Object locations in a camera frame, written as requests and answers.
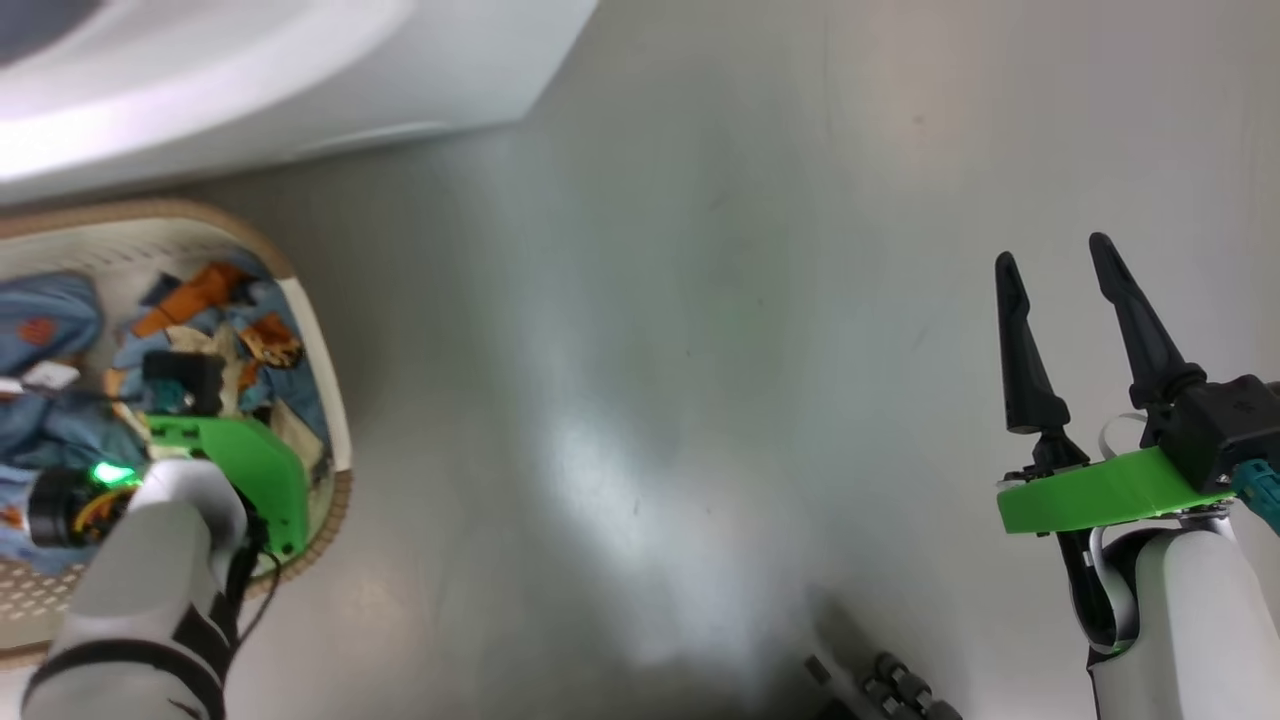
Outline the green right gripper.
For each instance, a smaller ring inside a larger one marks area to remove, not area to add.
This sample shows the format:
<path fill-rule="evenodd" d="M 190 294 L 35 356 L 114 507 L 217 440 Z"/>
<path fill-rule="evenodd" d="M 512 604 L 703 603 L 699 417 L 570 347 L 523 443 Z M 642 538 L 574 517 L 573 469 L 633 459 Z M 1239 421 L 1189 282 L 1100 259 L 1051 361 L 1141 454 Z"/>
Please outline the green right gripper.
<path fill-rule="evenodd" d="M 1132 370 L 1132 406 L 1171 405 L 1188 388 L 1204 383 L 1204 369 L 1184 359 L 1114 241 L 1103 232 L 1094 232 L 1089 251 L 1100 290 L 1117 318 Z M 1006 430 L 1037 437 L 1033 473 L 1075 468 L 1000 491 L 997 506 L 1006 533 L 1052 534 L 1115 527 L 1234 496 L 1230 487 L 1216 484 L 1202 495 L 1157 447 L 1084 466 L 1091 460 L 1066 433 L 1071 415 L 1044 368 L 1030 328 L 1030 299 L 1018 261 L 1009 251 L 995 260 L 995 288 Z"/>

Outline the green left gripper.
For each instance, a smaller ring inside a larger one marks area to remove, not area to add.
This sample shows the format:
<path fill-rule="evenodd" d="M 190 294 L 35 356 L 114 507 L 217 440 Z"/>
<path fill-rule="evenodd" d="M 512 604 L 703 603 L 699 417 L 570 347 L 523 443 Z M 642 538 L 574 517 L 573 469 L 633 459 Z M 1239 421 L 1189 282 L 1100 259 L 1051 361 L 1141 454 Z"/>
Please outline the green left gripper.
<path fill-rule="evenodd" d="M 155 445 L 202 454 L 255 506 L 268 550 L 292 559 L 308 542 L 310 475 L 297 454 L 256 419 L 150 415 Z"/>

